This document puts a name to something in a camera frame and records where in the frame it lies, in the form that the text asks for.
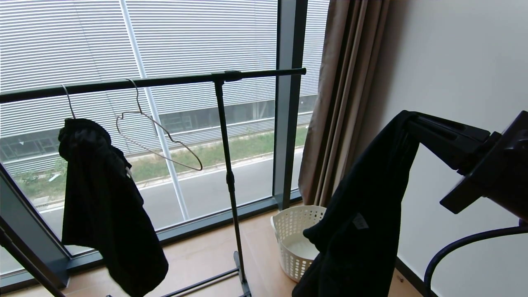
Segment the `baseboard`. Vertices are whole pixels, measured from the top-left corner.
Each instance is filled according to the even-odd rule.
[[[405,265],[400,258],[396,258],[396,269],[407,279],[407,281],[422,295],[426,295],[426,286],[423,283],[423,280],[419,278],[414,271],[412,271],[407,265]],[[433,297],[438,297],[438,295],[433,292]]]

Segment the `wooden floor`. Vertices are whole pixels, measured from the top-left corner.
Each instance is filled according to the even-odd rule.
[[[242,250],[248,282],[254,297],[291,296],[295,282],[289,279],[279,264],[277,242],[270,226],[272,211],[241,223]],[[180,243],[165,247],[169,272],[165,280],[148,297],[160,297],[206,278],[235,268],[236,250],[233,227],[224,227]],[[88,271],[70,278],[63,290],[68,297],[127,296],[108,276],[105,268]],[[240,296],[242,289],[237,277],[211,285],[186,296]],[[51,296],[42,287],[33,287],[8,295],[9,297]],[[389,297],[418,297],[418,291],[395,271]]]

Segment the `black garment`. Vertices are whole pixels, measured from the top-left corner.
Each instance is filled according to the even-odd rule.
[[[88,119],[66,119],[59,141],[68,162],[62,243],[97,249],[121,288],[144,296],[165,278],[168,262],[126,174],[130,163]]]
[[[402,111],[372,141],[339,183],[323,219],[304,230],[319,255],[292,296],[389,294],[400,236],[401,200],[418,141]]]

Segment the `laundry basket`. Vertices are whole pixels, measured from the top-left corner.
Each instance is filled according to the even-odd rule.
[[[299,282],[319,253],[303,235],[303,230],[318,223],[325,214],[321,206],[296,206],[271,217],[280,250],[280,266],[294,281]]]

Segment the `hanger hook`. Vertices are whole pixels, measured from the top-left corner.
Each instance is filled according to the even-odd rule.
[[[66,89],[66,86],[64,85],[61,85],[61,86],[64,89],[66,96],[68,97],[68,105],[70,105],[71,115],[73,116],[73,118],[75,118],[75,113],[73,112],[73,108],[71,107],[71,99],[70,99],[70,94],[68,93],[68,89]]]
[[[134,85],[134,87],[136,88],[136,103],[137,103],[137,108],[139,109],[139,113],[142,114],[143,111],[141,110],[141,105],[139,104],[139,89],[137,88],[137,85],[136,85],[136,83],[135,83],[133,80],[131,80],[131,79],[129,79],[129,78],[125,78],[125,79],[126,79],[126,80],[129,80],[129,81]]]

